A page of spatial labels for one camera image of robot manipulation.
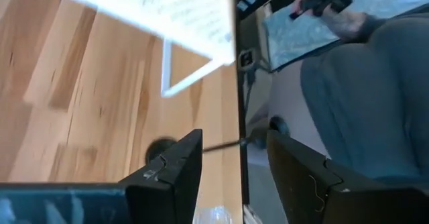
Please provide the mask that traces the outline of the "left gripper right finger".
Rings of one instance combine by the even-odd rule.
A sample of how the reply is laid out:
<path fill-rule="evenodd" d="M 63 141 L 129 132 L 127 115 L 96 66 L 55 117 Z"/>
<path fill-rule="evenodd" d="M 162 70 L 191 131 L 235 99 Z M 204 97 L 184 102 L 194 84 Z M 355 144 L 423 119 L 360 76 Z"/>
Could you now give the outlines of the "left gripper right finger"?
<path fill-rule="evenodd" d="M 429 224 L 429 189 L 372 180 L 276 130 L 267 154 L 289 224 Z"/>

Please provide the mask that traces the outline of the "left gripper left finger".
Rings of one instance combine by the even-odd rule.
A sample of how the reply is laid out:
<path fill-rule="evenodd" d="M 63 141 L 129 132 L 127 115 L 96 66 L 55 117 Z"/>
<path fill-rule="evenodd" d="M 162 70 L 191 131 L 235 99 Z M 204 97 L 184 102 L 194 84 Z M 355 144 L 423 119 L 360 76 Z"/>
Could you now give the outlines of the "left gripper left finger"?
<path fill-rule="evenodd" d="M 120 181 L 133 224 L 192 224 L 202 172 L 202 130 L 182 139 L 161 137 L 145 166 Z"/>

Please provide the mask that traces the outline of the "clear glass candle holder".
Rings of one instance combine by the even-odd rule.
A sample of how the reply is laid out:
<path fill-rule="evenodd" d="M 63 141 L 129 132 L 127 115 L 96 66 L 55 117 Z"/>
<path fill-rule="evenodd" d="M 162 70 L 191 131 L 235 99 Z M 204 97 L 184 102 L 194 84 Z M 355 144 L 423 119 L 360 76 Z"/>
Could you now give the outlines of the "clear glass candle holder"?
<path fill-rule="evenodd" d="M 196 208 L 192 224 L 233 224 L 233 220 L 224 206 Z"/>

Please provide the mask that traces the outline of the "person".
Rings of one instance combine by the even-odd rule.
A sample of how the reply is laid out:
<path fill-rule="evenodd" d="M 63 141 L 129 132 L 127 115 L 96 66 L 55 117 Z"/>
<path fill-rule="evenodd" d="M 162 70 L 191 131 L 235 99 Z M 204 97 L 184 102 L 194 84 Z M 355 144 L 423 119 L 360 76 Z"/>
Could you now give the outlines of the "person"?
<path fill-rule="evenodd" d="M 305 59 L 300 77 L 335 162 L 429 189 L 429 12 L 367 14 L 357 39 Z"/>

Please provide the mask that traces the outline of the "grey speckled panel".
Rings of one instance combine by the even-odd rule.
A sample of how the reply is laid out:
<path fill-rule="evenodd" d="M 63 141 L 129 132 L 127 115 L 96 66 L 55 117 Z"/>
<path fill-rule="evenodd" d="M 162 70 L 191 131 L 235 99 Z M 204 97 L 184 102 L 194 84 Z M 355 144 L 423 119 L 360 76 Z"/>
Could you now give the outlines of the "grey speckled panel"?
<path fill-rule="evenodd" d="M 269 63 L 273 70 L 307 52 L 338 40 L 318 19 L 305 14 L 291 20 L 292 6 L 267 16 L 263 25 L 267 37 Z"/>

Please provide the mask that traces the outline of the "person's hand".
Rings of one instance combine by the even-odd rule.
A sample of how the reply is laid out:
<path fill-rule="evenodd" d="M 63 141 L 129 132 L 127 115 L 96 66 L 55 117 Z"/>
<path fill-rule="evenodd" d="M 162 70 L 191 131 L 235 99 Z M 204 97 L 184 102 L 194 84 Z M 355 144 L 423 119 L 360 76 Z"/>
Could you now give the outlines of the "person's hand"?
<path fill-rule="evenodd" d="M 334 35 L 343 41 L 351 41 L 358 38 L 361 27 L 367 18 L 366 13 L 344 10 L 336 13 L 329 6 L 323 9 L 321 16 L 316 19 L 321 21 Z"/>

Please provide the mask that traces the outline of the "white perforated metal shelf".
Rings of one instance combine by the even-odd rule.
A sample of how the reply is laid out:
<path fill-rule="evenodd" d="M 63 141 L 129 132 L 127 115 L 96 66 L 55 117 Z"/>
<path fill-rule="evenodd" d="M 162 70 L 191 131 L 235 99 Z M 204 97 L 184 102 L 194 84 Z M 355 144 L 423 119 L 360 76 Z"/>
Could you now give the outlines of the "white perforated metal shelf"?
<path fill-rule="evenodd" d="M 161 96 L 170 98 L 223 65 L 235 53 L 234 0 L 75 0 L 163 38 Z M 208 62 L 172 84 L 172 46 Z"/>

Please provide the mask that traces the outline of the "black metal table frame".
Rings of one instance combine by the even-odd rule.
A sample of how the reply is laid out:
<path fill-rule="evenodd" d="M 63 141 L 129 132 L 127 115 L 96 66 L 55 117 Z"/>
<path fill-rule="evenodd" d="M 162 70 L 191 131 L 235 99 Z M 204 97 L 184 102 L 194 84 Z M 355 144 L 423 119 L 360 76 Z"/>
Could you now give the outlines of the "black metal table frame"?
<path fill-rule="evenodd" d="M 240 49 L 240 38 L 239 38 L 239 13 L 237 9 L 237 3 L 239 0 L 233 0 L 233 14 L 234 14 L 234 26 L 235 26 L 235 53 L 236 53 L 236 73 L 237 73 L 237 103 L 238 103 L 238 114 L 239 114 L 239 139 L 245 140 L 246 138 L 246 124 L 245 124 L 245 100 L 243 84 L 245 83 L 244 74 L 239 70 L 238 56 L 241 51 Z M 247 146 L 240 145 L 240 165 L 241 165 L 241 195 L 242 203 L 248 205 L 250 203 L 249 197 L 249 176 L 248 176 L 248 161 L 247 161 Z"/>

